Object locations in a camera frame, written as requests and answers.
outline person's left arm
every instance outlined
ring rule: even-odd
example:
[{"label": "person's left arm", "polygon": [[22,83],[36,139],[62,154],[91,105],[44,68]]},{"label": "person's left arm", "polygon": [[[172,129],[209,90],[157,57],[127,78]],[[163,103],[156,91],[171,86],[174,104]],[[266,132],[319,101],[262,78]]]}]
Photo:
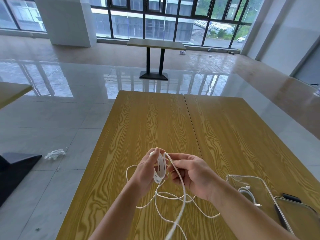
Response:
[{"label": "person's left arm", "polygon": [[138,201],[150,190],[155,163],[159,153],[164,152],[163,149],[152,148],[146,153],[89,240],[117,240],[128,237]]}]

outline hand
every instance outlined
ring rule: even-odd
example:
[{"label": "hand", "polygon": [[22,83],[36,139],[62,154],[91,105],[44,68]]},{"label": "hand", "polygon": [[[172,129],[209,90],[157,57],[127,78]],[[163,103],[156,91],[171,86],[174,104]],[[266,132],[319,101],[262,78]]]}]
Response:
[{"label": "hand", "polygon": [[151,188],[153,180],[153,175],[155,173],[154,169],[156,169],[157,159],[159,153],[163,154],[166,151],[161,148],[151,148],[146,155],[142,158],[140,163],[138,164],[134,174],[129,179],[128,184],[134,185],[138,189],[138,197],[142,198],[145,196]]},{"label": "hand", "polygon": [[[173,163],[178,168],[186,188],[199,198],[210,201],[211,188],[213,182],[219,178],[218,175],[197,156],[183,153],[169,153],[169,156],[175,160]],[[173,165],[168,167],[168,171],[171,173],[172,181],[181,185],[180,177]]]}]

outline white trash on floor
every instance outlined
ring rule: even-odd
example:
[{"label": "white trash on floor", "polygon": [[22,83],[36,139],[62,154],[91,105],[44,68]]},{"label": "white trash on floor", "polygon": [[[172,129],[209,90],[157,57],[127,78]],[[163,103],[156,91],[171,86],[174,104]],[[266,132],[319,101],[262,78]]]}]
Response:
[{"label": "white trash on floor", "polygon": [[63,149],[58,149],[58,150],[55,150],[55,151],[52,151],[50,153],[48,153],[44,159],[53,159],[53,160],[56,160],[58,158],[59,155],[65,155],[66,153],[64,152]]}]

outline person's left hand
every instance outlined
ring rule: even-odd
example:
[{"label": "person's left hand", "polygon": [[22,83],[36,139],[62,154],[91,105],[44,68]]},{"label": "person's left hand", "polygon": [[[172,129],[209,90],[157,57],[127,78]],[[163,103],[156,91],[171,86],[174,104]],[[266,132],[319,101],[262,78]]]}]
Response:
[{"label": "person's left hand", "polygon": [[155,173],[154,169],[157,164],[157,159],[159,153],[163,154],[166,151],[161,148],[151,148],[146,155],[142,158],[140,163],[138,164],[134,174],[129,179],[128,183],[134,185],[138,189],[139,198],[145,196],[151,188],[153,180],[153,175]]}]

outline small table by window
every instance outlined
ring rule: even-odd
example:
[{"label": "small table by window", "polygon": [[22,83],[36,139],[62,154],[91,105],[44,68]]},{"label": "small table by window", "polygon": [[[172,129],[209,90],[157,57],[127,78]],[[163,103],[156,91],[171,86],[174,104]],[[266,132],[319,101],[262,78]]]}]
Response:
[{"label": "small table by window", "polygon": [[[163,73],[163,61],[165,59],[165,49],[186,51],[186,47],[180,42],[164,41],[164,40],[147,40],[131,38],[127,45],[146,47],[146,71],[141,71],[140,78],[168,80],[168,74]],[[159,72],[150,72],[150,48],[161,49]]]}]

